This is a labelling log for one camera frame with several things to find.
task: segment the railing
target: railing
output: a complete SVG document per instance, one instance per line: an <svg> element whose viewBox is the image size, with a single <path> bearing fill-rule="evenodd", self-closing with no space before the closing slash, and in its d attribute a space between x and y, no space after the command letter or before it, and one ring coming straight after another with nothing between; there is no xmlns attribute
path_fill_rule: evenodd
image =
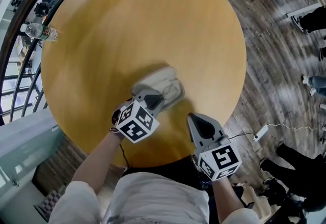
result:
<svg viewBox="0 0 326 224"><path fill-rule="evenodd" d="M44 25L49 25L50 21L52 20L55 12L57 11L58 7L60 6L60 4L63 2L64 0L59 0L56 5L52 8L52 10L50 11L50 13L48 14L46 20L43 22ZM6 74L6 68L7 68L7 64L8 64L8 61L9 61L9 57L10 57L10 54L11 54L11 51L13 49L13 46L15 44L15 40L17 38L18 35L21 35L21 32L20 32L20 26L25 22L28 14L31 12L33 6L35 5L35 3L37 2L37 0L22 0L21 4L19 5L9 27L8 27L8 30L7 30L7 33L5 35L5 39L3 41L3 44L2 44L2 47L1 47L1 50L0 50L0 90L3 89L3 83L4 83L4 80L5 79L8 79L7 76L5 76ZM11 109L10 109L10 122L13 120L13 114L15 111L17 110L22 110L21 112L21 116L25 116L25 113L26 113L26 109L31 106L31 104L29 103L29 99L31 97L31 93L32 91L36 88L36 81L40 75L40 72L41 72L41 68L40 68L40 65L36 71L35 74L33 74L33 79L32 79L32 82L31 82L31 85L29 86L28 90L26 88L21 88L20 87L20 84L21 84L21 80L26 77L26 76L30 76L30 74L25 74L25 69L27 68L27 65L28 65L28 62L30 60L30 57L33 53L33 51L35 50L36 46L37 46L37 43L39 42L38 39L34 39L30 45L30 47L28 48L27 50L27 53L25 54L25 57L24 57L24 60L22 62L22 65L21 65L21 68L20 68L20 71L19 71L19 74L18 76L13 76L13 79L16 79L16 85L15 85L15 88L12 92L13 94L13 98L12 98L12 104L11 104ZM26 96L26 99L25 99L25 102L24 102L24 105L23 106L15 106L15 103L16 103L16 100L17 100L17 95L19 92L22 91L22 89L24 91L27 90L27 96ZM41 98L43 96L43 90L41 90L39 93L38 93L38 98L37 98L37 101L33 107L33 113L37 110L39 104L40 104L40 101L41 101ZM2 116L4 114L8 114L8 111L6 111L5 113L2 111L2 108L0 106L0 126L1 125L4 125L4 121L3 121L3 118Z"/></svg>

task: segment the human arm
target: human arm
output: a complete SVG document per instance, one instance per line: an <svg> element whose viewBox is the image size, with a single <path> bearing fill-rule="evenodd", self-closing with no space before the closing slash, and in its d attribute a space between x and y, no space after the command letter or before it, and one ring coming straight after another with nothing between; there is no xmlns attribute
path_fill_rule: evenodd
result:
<svg viewBox="0 0 326 224"><path fill-rule="evenodd" d="M235 194L228 178L224 177L214 181L213 191L220 223L233 211L243 208L243 204Z"/></svg>
<svg viewBox="0 0 326 224"><path fill-rule="evenodd" d="M221 224L259 223L257 214L253 210L244 208L227 177L214 181L212 185L216 209Z"/></svg>
<svg viewBox="0 0 326 224"><path fill-rule="evenodd" d="M109 132L79 166L65 194L51 214L49 224L98 224L100 207L97 196L104 184L110 162L122 138Z"/></svg>
<svg viewBox="0 0 326 224"><path fill-rule="evenodd" d="M109 132L79 166L72 181L86 182L98 194L122 139L119 135Z"/></svg>

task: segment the dark floor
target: dark floor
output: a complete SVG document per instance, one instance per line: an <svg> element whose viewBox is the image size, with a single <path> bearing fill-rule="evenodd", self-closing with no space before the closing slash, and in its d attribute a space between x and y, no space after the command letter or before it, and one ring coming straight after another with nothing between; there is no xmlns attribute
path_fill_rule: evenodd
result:
<svg viewBox="0 0 326 224"><path fill-rule="evenodd" d="M326 31L301 33L286 13L315 3L316 0L229 0L240 20L247 46L247 73L238 105L225 125L230 136L255 133L265 123L284 123L291 127L316 127L325 121L326 111L319 104L326 98L309 96L302 85L303 74L324 75L325 62L318 61L318 52L326 46ZM248 182L261 188L267 177L259 169L261 158L268 156L283 166L289 165L275 157L280 140L303 154L314 157L322 152L321 130L289 130L283 126L269 127L258 142L252 135L234 138L243 163L232 177L234 182ZM44 192L69 182L85 154L65 139L56 154L42 163L34 183Z"/></svg>

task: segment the water bottle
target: water bottle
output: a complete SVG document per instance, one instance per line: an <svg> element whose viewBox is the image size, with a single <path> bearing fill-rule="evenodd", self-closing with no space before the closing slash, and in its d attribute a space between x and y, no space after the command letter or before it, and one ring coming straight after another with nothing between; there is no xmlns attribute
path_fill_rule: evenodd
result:
<svg viewBox="0 0 326 224"><path fill-rule="evenodd" d="M25 32L31 38L54 41L58 37L58 31L50 26L44 26L38 23L23 24L20 27L21 32Z"/></svg>

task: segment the cable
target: cable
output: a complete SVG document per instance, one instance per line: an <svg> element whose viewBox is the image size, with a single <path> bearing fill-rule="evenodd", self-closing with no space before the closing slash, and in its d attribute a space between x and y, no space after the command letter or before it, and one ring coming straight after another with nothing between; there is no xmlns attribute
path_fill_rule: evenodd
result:
<svg viewBox="0 0 326 224"><path fill-rule="evenodd" d="M122 155L123 155L123 158L126 160L126 163L127 163L127 167L128 168L130 168L130 166L129 166L129 162L128 162L128 160L127 160L127 157L126 157L126 155L125 155L125 153L124 153L124 150L123 150L123 148L122 148L122 145L120 144L120 148L121 148L121 151L122 151Z"/></svg>
<svg viewBox="0 0 326 224"><path fill-rule="evenodd" d="M231 139L233 139L233 138L236 138L236 137L238 137L238 136L246 135L246 134L252 134L252 135L254 135L255 137L257 136L255 133L251 133L251 132L249 132L249 133L238 134L238 135L236 135L236 136L233 136L233 137L229 138L229 140L231 140Z"/></svg>
<svg viewBox="0 0 326 224"><path fill-rule="evenodd" d="M311 129L309 126L302 126L302 127L300 127L300 128L294 128L294 127L288 127L288 126L286 126L285 124L277 124L277 125L275 125L275 124L267 124L267 126L268 126L268 125L273 125L273 126L275 126L275 127L277 127L277 126L279 126L279 125L283 125L283 126L285 126L286 128L288 128L288 129L294 129L294 130L300 130L300 129L302 129L302 128L309 128L310 130L313 131L313 130L318 129L319 126L322 125L322 123L319 123L318 126L317 126L316 128L314 128L314 129Z"/></svg>

